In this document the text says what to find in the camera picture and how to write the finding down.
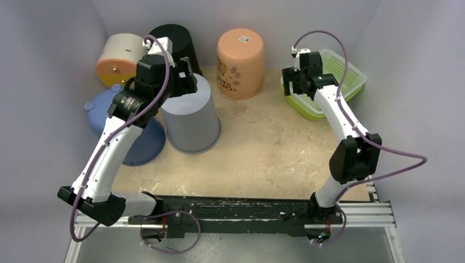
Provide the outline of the large blue bucket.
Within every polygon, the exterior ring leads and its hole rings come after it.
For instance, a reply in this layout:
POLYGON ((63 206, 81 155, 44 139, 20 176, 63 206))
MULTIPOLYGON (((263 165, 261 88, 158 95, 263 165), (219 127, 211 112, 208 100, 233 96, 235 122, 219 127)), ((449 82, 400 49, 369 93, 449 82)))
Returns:
MULTIPOLYGON (((108 90, 99 93, 92 101, 85 103, 84 109, 87 113, 88 123, 97 136, 101 136, 103 133, 108 117, 107 111, 113 97, 122 89, 121 85, 114 84, 108 90)), ((130 167, 147 164, 162 152, 165 143, 164 127, 155 118, 152 118, 127 152, 122 164, 130 167)))

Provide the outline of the black ribbed bucket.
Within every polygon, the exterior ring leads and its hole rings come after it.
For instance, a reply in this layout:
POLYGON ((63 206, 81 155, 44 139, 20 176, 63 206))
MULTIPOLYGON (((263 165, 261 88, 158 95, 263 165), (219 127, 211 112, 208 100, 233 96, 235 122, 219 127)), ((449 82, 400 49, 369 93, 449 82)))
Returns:
POLYGON ((172 42, 171 55, 176 64, 181 62, 181 58, 189 58, 191 71, 198 75, 203 75, 196 56, 191 34, 187 28, 178 24, 165 24, 150 31, 149 35, 156 38, 168 37, 172 42))

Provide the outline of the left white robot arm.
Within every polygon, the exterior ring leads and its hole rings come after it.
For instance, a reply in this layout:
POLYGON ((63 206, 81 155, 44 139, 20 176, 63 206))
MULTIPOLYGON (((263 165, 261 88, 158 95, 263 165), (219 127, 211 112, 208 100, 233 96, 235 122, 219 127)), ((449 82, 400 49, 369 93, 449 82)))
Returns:
POLYGON ((113 193, 112 185, 128 151, 162 104, 196 91, 187 56, 173 64, 162 55, 146 55, 138 61, 135 76, 112 98, 99 143, 83 172, 71 186, 58 191, 57 197, 72 206, 71 224, 78 211, 105 226, 123 216, 142 216, 150 224, 163 219, 156 196, 113 193))

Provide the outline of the grey bucket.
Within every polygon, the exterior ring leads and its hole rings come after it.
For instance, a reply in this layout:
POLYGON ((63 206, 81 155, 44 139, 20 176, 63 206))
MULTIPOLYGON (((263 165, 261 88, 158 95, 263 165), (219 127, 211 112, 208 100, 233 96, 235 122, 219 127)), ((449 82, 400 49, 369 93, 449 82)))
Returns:
POLYGON ((218 142, 222 125, 209 82, 197 73, 197 92, 169 98, 161 107, 168 141, 186 154, 210 150, 218 142))

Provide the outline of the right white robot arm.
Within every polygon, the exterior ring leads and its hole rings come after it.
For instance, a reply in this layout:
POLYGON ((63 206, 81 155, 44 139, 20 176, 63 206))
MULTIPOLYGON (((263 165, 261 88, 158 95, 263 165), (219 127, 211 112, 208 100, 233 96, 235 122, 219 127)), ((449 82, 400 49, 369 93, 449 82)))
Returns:
POLYGON ((381 144, 382 139, 358 122, 341 96, 335 76, 324 73, 320 53, 293 49, 291 54, 294 66, 282 70, 284 94, 305 94, 316 102, 339 139, 329 160, 330 175, 310 198, 309 219, 321 223, 328 218, 343 190, 376 171, 380 150, 365 140, 381 144))

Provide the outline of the orange cartoon bucket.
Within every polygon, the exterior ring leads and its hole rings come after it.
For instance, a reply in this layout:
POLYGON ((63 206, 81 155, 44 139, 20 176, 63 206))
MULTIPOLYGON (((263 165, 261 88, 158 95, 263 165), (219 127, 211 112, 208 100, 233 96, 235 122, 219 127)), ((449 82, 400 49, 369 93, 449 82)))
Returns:
POLYGON ((247 28, 224 32, 217 42, 218 89, 236 99, 256 95, 263 83, 264 62, 264 42, 258 33, 247 28))

